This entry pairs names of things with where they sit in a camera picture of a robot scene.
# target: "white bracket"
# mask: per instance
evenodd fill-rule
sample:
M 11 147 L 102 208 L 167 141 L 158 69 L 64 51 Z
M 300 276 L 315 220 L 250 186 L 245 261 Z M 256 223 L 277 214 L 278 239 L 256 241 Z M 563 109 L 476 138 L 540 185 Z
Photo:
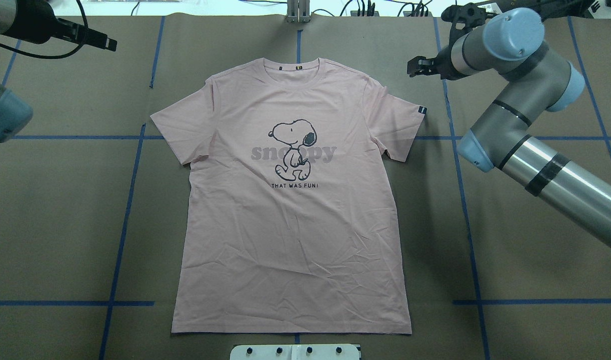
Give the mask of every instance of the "white bracket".
M 287 0 L 288 23 L 310 23 L 310 0 Z
M 361 346 L 353 344 L 239 345 L 230 360 L 361 360 Z

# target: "blue joint cap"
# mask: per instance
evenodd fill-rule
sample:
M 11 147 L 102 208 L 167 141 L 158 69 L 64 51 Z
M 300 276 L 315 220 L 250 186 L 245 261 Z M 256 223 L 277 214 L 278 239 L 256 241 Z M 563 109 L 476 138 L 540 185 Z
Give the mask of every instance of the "blue joint cap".
M 565 88 L 565 91 L 559 100 L 546 109 L 549 112 L 560 112 L 568 107 L 568 105 L 574 103 L 582 92 L 584 92 L 584 76 L 581 75 L 577 69 L 575 69 L 570 61 L 568 61 L 568 64 L 570 64 L 570 80 L 568 81 L 568 86 Z
M 0 142 L 6 142 L 32 119 L 32 107 L 10 89 L 0 98 Z
M 497 59 L 513 62 L 534 53 L 544 41 L 541 16 L 527 7 L 498 14 L 483 29 L 483 46 Z
M 472 130 L 468 130 L 467 134 L 461 139 L 461 142 L 456 147 L 456 151 L 484 173 L 488 173 L 488 171 L 495 168 Z

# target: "robotic arm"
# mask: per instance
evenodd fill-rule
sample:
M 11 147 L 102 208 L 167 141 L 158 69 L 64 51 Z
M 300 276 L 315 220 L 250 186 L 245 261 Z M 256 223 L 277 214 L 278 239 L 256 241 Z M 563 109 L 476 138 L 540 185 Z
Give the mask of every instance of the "robotic arm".
M 77 52 L 85 44 L 116 51 L 117 42 L 88 27 L 84 8 L 77 0 L 83 25 L 56 18 L 45 0 L 0 0 L 0 34 L 43 44 L 51 37 L 78 44 L 64 55 L 35 55 L 0 44 L 2 48 L 39 59 L 63 59 Z M 0 142 L 5 142 L 23 129 L 32 118 L 32 108 L 9 89 L 0 84 Z
M 408 74 L 458 80 L 498 71 L 508 84 L 461 139 L 458 153 L 484 172 L 497 167 L 611 248 L 611 186 L 527 133 L 541 112 L 563 110 L 579 97 L 583 76 L 544 41 L 533 10 L 513 9 L 483 25 L 487 17 L 474 4 L 449 7 L 443 20 L 465 27 L 456 30 L 453 23 L 450 44 L 434 59 L 410 60 Z

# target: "pink t-shirt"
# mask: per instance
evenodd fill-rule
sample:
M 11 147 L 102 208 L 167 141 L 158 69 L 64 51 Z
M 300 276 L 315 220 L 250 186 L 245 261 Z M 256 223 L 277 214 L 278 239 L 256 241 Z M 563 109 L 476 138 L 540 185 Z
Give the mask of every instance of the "pink t-shirt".
M 153 114 L 190 164 L 172 332 L 410 334 L 397 208 L 425 109 L 329 59 L 256 59 Z

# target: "snoopy graphic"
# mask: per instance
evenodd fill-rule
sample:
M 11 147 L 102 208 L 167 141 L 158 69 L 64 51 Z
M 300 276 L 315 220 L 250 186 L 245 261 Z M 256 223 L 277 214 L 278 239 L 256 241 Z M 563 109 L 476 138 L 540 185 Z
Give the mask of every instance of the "snoopy graphic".
M 290 146 L 283 157 L 283 165 L 278 164 L 274 168 L 276 175 L 288 182 L 306 180 L 310 176 L 310 161 L 304 159 L 299 148 L 310 147 L 317 142 L 317 132 L 312 123 L 302 118 L 290 123 L 281 122 L 274 125 L 267 136 Z

